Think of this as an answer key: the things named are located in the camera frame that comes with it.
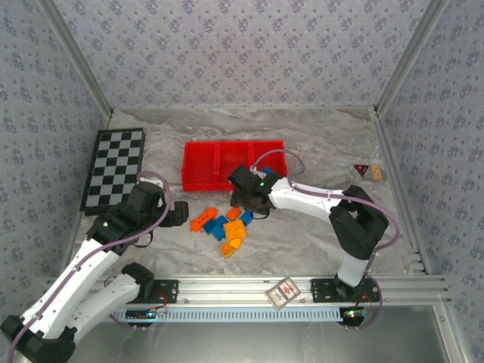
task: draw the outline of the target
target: blue toy block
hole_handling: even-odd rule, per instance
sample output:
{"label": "blue toy block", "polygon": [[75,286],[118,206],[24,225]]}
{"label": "blue toy block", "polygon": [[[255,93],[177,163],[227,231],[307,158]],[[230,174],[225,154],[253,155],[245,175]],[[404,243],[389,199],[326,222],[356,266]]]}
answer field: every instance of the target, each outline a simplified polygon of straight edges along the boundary
{"label": "blue toy block", "polygon": [[224,224],[225,223],[228,223],[228,219],[226,219],[225,216],[218,217],[216,221],[217,221],[217,225],[219,225],[220,227],[222,227],[222,229],[224,227]]}
{"label": "blue toy block", "polygon": [[215,219],[210,219],[207,223],[203,225],[203,230],[207,233],[210,234],[210,231],[212,230],[213,227],[216,225],[219,225]]}
{"label": "blue toy block", "polygon": [[254,220],[252,214],[248,210],[242,213],[242,216],[240,216],[239,219],[244,223],[246,227]]}
{"label": "blue toy block", "polygon": [[224,228],[220,225],[213,227],[210,231],[210,234],[213,234],[213,237],[215,237],[217,240],[223,240],[225,238]]}
{"label": "blue toy block", "polygon": [[264,172],[265,174],[274,174],[272,169],[269,168],[268,166],[266,166],[264,169],[262,169],[262,172]]}

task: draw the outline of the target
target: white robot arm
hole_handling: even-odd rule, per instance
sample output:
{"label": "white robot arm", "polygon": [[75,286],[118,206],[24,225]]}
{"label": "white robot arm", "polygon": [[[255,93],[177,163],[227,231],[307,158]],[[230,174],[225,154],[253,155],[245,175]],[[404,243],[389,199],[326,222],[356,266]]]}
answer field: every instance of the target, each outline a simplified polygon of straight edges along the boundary
{"label": "white robot arm", "polygon": [[[32,363],[65,363],[76,344],[111,312],[133,300],[145,301],[154,291],[154,274],[136,262],[125,266],[107,287],[85,299],[92,285],[118,260],[130,244],[120,244],[94,254],[82,267],[79,261],[107,244],[134,236],[156,221],[165,208],[161,187],[148,181],[138,183],[128,200],[96,218],[88,238],[72,262],[48,291],[21,316],[9,315],[0,327],[12,342],[28,321],[33,320],[17,344],[17,350]],[[161,227],[182,225],[188,219],[188,204],[175,202],[175,209],[166,213]],[[68,284],[55,295],[65,277],[75,272]],[[42,316],[36,316],[52,299]]]}
{"label": "white robot arm", "polygon": [[358,286],[365,275],[371,254],[389,224],[381,212],[344,200],[344,196],[348,196],[371,202],[363,189],[352,185],[345,191],[329,191],[290,183],[280,175],[249,170],[245,166],[239,166],[228,179],[235,186],[232,206],[242,206],[265,215],[269,214],[270,209],[291,209],[320,219],[329,219],[345,251],[336,276],[337,285],[342,288],[342,293],[349,293]]}

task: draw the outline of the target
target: orange toy block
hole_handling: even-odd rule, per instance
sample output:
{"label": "orange toy block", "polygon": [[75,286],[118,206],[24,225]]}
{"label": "orange toy block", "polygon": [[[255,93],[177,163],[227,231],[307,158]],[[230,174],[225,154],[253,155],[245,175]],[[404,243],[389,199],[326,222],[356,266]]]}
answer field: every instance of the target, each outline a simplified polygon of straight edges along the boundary
{"label": "orange toy block", "polygon": [[220,252],[222,252],[222,255],[224,255],[225,258],[228,258],[234,253],[234,249],[230,244],[226,243],[220,246]]}
{"label": "orange toy block", "polygon": [[234,221],[241,213],[242,211],[240,208],[235,206],[234,208],[230,209],[225,216],[229,221]]}
{"label": "orange toy block", "polygon": [[242,244],[242,240],[240,238],[234,238],[228,244],[230,244],[230,247],[232,247],[234,250],[238,250]]}
{"label": "orange toy block", "polygon": [[203,212],[197,219],[190,222],[190,232],[201,232],[203,225],[205,225],[210,219],[215,218],[217,212],[218,210],[214,206],[205,209],[205,212]]}
{"label": "orange toy block", "polygon": [[245,237],[247,237],[247,232],[245,231],[245,225],[240,219],[237,219],[233,222],[225,223],[224,229],[225,229],[225,236],[227,237],[227,240],[229,242],[236,238],[242,240]]}

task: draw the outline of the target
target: chessboard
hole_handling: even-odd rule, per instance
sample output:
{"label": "chessboard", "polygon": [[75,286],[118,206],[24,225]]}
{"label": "chessboard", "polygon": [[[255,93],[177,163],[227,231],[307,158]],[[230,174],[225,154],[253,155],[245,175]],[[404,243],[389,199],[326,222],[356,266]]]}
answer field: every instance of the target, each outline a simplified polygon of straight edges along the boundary
{"label": "chessboard", "polygon": [[96,216],[128,199],[141,171],[143,129],[99,131],[85,181],[80,211]]}

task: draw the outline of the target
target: red tray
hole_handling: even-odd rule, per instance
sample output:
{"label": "red tray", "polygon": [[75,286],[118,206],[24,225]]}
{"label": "red tray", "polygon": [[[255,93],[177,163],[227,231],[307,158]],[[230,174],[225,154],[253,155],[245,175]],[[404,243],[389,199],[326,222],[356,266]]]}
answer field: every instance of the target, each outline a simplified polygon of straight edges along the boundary
{"label": "red tray", "polygon": [[[227,177],[241,164],[252,166],[262,154],[274,149],[284,149],[281,140],[261,141],[189,141],[181,169],[184,191],[231,191],[234,187]],[[273,172],[286,176],[284,153],[273,153],[257,166],[269,167]]]}

